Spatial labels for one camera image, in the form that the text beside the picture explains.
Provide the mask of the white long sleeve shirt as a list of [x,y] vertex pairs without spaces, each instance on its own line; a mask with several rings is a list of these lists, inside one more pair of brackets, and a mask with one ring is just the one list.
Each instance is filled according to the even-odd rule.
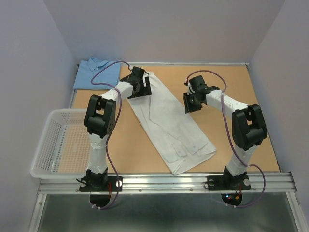
[[184,173],[215,155],[216,147],[178,99],[153,72],[147,76],[151,95],[127,101],[171,173]]

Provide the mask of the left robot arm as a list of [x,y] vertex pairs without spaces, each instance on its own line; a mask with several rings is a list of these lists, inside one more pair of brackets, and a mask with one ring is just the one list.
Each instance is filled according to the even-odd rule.
[[92,95],[85,114],[84,125],[90,139],[90,156],[85,176],[80,180],[80,191],[103,191],[108,184],[106,161],[108,138],[115,125],[116,108],[124,99],[151,95],[149,74],[134,66],[131,74],[101,95]]

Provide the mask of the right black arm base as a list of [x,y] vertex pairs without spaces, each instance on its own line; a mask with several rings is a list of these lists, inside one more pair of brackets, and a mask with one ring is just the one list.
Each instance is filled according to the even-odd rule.
[[232,206],[240,206],[242,191],[251,190],[249,177],[246,174],[233,177],[223,177],[222,175],[207,176],[203,187],[209,191],[221,191],[224,203]]

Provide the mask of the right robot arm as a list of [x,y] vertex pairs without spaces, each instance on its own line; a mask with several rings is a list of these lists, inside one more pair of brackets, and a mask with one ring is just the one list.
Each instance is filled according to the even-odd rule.
[[225,166],[222,175],[208,176],[208,190],[250,190],[247,176],[249,161],[257,147],[267,138],[267,127],[261,107],[258,104],[244,104],[225,94],[225,89],[208,86],[201,75],[185,83],[187,92],[183,94],[185,112],[192,113],[202,109],[203,105],[212,106],[232,120],[232,129],[227,137],[233,155]]

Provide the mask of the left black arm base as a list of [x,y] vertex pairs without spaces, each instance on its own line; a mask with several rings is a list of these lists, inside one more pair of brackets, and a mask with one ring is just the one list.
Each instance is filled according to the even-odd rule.
[[112,207],[116,197],[122,191],[123,177],[108,176],[105,184],[100,187],[93,187],[86,181],[86,177],[76,179],[80,184],[79,191],[89,193],[89,201],[92,208],[106,210]]

